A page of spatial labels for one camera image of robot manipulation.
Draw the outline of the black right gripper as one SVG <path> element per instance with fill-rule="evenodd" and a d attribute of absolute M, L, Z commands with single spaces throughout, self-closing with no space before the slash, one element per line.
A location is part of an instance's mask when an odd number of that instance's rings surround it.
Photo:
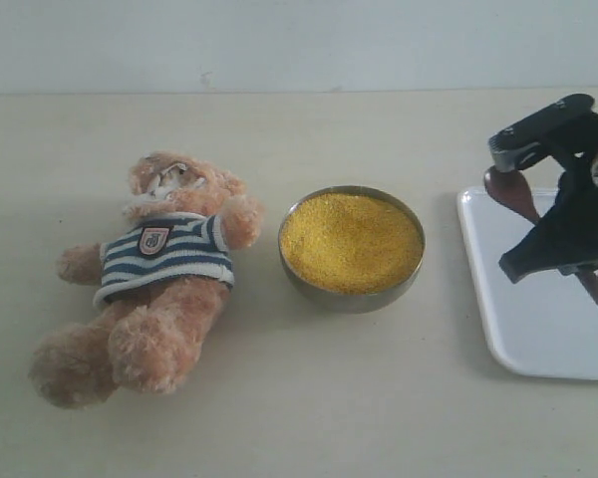
<path fill-rule="evenodd" d="M 563 172 L 555 206 L 498 260 L 512 283 L 548 270 L 598 269 L 598 114 L 565 125 L 556 160 Z"/>

